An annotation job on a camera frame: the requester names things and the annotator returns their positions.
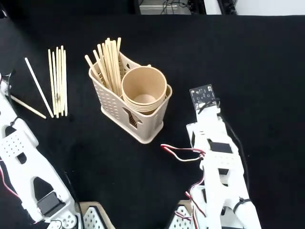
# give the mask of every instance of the utensil holder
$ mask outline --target utensil holder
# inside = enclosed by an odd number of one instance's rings
[[[124,73],[132,68],[140,66],[129,60],[122,53],[120,53],[120,61],[122,61],[120,64],[124,66]],[[100,75],[101,71],[97,62],[93,67]],[[104,115],[113,120],[140,143],[150,143],[163,128],[163,118],[166,107],[173,93],[170,85],[167,85],[165,100],[162,104],[152,114],[144,115],[127,106],[122,97],[117,96],[114,92],[107,89],[102,77],[102,84],[99,83],[93,77],[92,68],[89,69],[89,76],[92,79],[95,91],[101,103],[101,111]]]

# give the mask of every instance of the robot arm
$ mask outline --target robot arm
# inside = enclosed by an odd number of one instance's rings
[[[74,199],[48,160],[38,152],[38,141],[26,123],[17,117],[5,97],[8,84],[0,75],[0,157],[6,165],[10,182],[35,222],[60,221],[63,228],[77,225]],[[8,134],[6,129],[14,132]],[[35,198],[33,181],[40,177],[48,182],[53,191],[41,200]]]
[[[260,229],[243,177],[238,148],[227,134],[212,86],[194,88],[190,93],[197,122],[186,128],[192,149],[205,152],[200,163],[204,185],[190,188],[193,228]]]

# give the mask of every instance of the stack of paper cups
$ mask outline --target stack of paper cups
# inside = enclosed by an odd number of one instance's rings
[[[149,66],[131,69],[122,80],[122,95],[134,110],[149,115],[164,101],[167,88],[162,72]]]

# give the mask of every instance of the black tablecloth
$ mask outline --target black tablecloth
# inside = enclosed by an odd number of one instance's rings
[[[250,197],[263,228],[301,226],[304,204],[305,17],[117,16],[61,21],[0,20],[0,72],[15,68],[12,94],[48,112],[23,60],[51,103],[47,49],[65,45],[69,117],[18,112],[39,150],[67,171],[80,201],[99,201],[118,229],[164,228],[184,191],[201,177],[160,143],[188,147],[195,121],[189,89],[211,83],[244,145]],[[122,37],[121,51],[160,69],[173,88],[164,128],[142,145],[100,111],[85,54]],[[0,185],[0,228],[46,228]]]

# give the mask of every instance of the bundle of chopsticks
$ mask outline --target bundle of chopsticks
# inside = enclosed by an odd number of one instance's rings
[[[94,57],[100,69],[100,73],[94,68],[88,55],[85,55],[85,59],[88,62],[89,67],[92,69],[95,79],[100,82],[105,82],[105,86],[113,91],[118,96],[121,96],[121,74],[122,68],[120,68],[119,55],[120,55],[121,38],[118,41],[111,41],[110,38],[105,40],[105,43],[98,44],[97,49],[93,50]]]
[[[53,102],[53,113],[56,118],[68,115],[68,97],[67,97],[67,64],[66,50],[63,45],[56,51],[48,50],[49,68],[51,80],[51,92]]]

